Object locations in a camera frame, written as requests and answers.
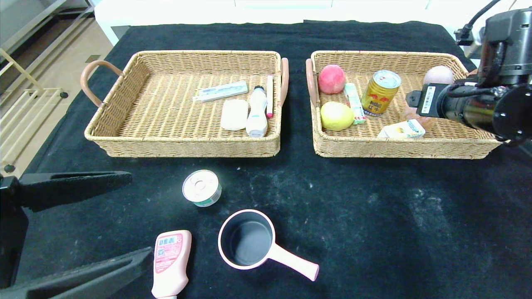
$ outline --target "canned tin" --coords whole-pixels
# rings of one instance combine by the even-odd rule
[[[185,179],[182,192],[195,205],[205,207],[218,201],[222,186],[214,172],[204,169],[194,171]]]
[[[364,113],[373,117],[383,114],[399,90],[399,85],[401,77],[398,74],[388,70],[375,72],[362,97]]]

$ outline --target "pink bottle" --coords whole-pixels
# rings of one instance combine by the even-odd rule
[[[163,232],[155,241],[152,294],[176,299],[188,283],[186,273],[192,234],[188,230]]]

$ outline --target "yellow fruit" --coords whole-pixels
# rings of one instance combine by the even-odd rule
[[[328,102],[321,107],[321,125],[329,130],[340,131],[353,123],[353,111],[346,104]]]

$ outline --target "gold can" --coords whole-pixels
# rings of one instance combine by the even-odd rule
[[[401,77],[398,74],[388,70],[375,72],[362,97],[364,113],[373,117],[383,114],[399,90],[399,85]]]

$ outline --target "bottle label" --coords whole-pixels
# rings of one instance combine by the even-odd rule
[[[161,273],[177,260],[183,247],[183,235],[165,235],[155,242],[155,273]]]
[[[427,93],[425,95],[425,100],[423,101],[423,107],[421,108],[421,113],[429,113],[430,106],[432,106],[432,100],[434,98],[434,91],[436,90],[435,86],[429,86],[427,88]]]

